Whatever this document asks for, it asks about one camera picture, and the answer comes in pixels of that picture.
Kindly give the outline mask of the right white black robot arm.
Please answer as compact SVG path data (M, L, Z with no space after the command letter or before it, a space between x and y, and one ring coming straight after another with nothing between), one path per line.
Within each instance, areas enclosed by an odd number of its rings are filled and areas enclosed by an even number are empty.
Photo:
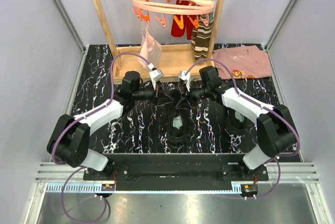
M238 166L238 175L243 180L250 180L256 175L256 169L281 155L293 145L299 145L299 136L294 126L289 109L284 105L265 104L237 88L236 83L224 84L216 68L207 66L199 70L202 86L191 88L189 71L181 71L179 79L186 88L186 98L196 103L209 98L228 109L238 112L253 122L257 129L257 145L242 159Z

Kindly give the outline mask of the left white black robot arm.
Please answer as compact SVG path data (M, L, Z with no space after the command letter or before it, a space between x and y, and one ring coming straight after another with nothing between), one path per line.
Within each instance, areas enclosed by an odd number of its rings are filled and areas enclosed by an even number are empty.
M53 162L73 168L91 168L101 180L109 179L113 167L106 156L89 148L90 136L107 123L128 114L138 100L150 100L155 105L171 100L159 87L162 71L154 69L149 75L152 83L145 86L138 72L129 71L119 89L113 89L111 98L98 107L76 116L62 115L47 145Z

